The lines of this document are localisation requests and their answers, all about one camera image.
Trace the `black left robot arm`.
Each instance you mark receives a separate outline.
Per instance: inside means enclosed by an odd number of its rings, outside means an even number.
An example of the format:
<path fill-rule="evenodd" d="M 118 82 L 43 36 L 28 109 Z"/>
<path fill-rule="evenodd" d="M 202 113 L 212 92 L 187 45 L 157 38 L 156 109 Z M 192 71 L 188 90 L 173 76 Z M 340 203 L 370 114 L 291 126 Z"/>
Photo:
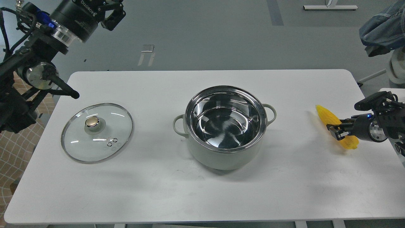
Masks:
<path fill-rule="evenodd" d="M 36 123 L 36 108 L 46 95 L 79 98 L 59 77 L 52 63 L 56 54 L 66 54 L 74 40 L 86 42 L 98 24 L 112 31 L 126 12 L 121 0 L 63 0 L 52 14 L 18 0 L 16 10 L 2 7 L 4 11 L 16 16 L 16 29 L 24 36 L 10 47 L 1 16 L 5 40 L 0 71 L 1 131 L 19 133 Z"/>

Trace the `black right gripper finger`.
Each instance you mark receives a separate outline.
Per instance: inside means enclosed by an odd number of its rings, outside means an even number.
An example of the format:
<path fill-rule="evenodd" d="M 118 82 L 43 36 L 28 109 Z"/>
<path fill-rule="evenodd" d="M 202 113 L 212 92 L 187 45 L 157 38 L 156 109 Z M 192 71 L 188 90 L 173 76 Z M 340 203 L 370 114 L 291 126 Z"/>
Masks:
<path fill-rule="evenodd" d="M 329 129 L 328 131 L 338 141 L 343 139 L 358 139 L 356 136 L 352 135 L 350 131 L 344 131 L 342 129 Z"/>
<path fill-rule="evenodd" d="M 352 131 L 355 118 L 329 118 L 326 119 L 326 127 L 329 131 Z"/>

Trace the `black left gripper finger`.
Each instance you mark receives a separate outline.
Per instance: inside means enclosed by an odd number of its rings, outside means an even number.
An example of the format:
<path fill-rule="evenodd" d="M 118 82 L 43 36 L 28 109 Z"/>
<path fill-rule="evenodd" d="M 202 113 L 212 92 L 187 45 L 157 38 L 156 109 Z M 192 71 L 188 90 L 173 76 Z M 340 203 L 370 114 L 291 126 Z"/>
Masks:
<path fill-rule="evenodd" d="M 103 0 L 97 6 L 97 22 L 109 31 L 114 30 L 125 16 L 123 0 Z"/>

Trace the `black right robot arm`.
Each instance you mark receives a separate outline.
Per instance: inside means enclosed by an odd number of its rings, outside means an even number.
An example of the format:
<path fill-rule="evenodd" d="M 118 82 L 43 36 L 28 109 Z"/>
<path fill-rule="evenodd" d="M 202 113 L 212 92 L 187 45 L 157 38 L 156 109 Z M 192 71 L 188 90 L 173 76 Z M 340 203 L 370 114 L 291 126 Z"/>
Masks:
<path fill-rule="evenodd" d="M 323 106 L 316 106 L 322 123 L 345 149 L 356 149 L 359 140 L 381 143 L 390 138 L 397 139 L 394 147 L 404 155 L 405 109 L 397 95 L 377 92 L 357 102 L 354 109 L 372 113 L 339 119 Z"/>

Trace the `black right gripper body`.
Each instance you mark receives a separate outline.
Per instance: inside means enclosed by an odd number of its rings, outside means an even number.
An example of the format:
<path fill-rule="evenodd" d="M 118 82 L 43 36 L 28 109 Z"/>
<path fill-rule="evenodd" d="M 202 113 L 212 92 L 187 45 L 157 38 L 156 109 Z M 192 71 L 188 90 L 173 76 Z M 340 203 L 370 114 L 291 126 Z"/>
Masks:
<path fill-rule="evenodd" d="M 350 136 L 356 136 L 360 140 L 381 143 L 388 139 L 382 128 L 372 114 L 352 116 L 352 127 L 349 130 Z"/>

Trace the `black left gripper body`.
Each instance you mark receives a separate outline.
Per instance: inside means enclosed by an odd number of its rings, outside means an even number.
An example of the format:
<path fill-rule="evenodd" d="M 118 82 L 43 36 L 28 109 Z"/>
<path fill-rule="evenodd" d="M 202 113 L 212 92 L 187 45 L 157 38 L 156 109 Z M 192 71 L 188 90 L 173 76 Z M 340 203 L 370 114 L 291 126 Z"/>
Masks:
<path fill-rule="evenodd" d="M 50 18 L 64 26 L 85 43 L 105 18 L 98 8 L 103 0 L 63 0 Z"/>

